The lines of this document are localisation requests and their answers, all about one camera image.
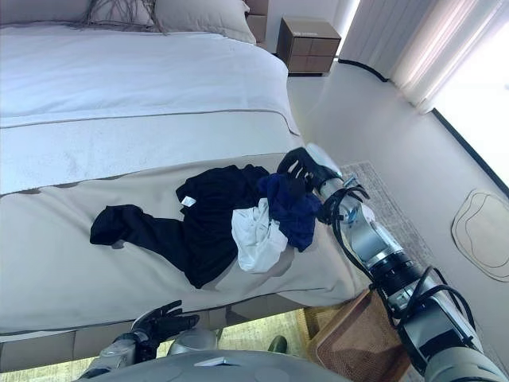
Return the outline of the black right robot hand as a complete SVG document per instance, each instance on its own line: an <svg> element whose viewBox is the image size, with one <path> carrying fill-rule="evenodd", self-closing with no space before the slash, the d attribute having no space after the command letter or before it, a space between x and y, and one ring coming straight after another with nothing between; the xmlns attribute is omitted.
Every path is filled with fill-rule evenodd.
<svg viewBox="0 0 509 382"><path fill-rule="evenodd" d="M327 196L322 187L335 177L331 169L317 163L304 147L288 152L279 163L277 173L282 175L290 196L315 192L323 200Z"/></svg>

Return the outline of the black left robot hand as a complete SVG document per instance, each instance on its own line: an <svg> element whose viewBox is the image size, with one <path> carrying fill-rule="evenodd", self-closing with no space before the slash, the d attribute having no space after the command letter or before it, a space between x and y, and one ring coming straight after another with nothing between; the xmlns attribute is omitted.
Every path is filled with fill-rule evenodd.
<svg viewBox="0 0 509 382"><path fill-rule="evenodd" d="M181 300L176 300L135 320L131 332L139 348L156 349L162 342L196 326L200 316L184 315L181 304Z"/></svg>

